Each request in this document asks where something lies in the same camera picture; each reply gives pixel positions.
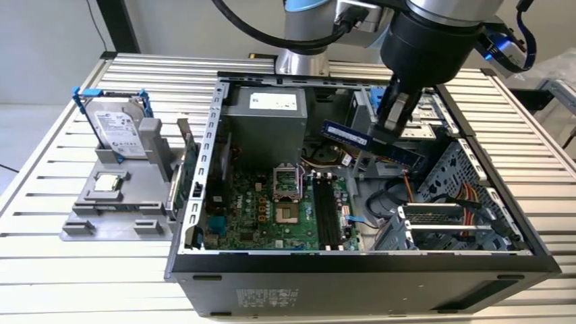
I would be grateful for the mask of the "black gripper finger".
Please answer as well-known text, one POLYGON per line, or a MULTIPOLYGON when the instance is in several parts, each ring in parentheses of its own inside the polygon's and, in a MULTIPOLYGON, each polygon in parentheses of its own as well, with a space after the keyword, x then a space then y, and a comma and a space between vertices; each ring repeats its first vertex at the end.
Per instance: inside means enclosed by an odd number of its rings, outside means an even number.
POLYGON ((401 137, 421 95, 421 87, 392 76, 376 110, 377 121, 372 127, 373 134, 384 142, 393 143, 401 137))

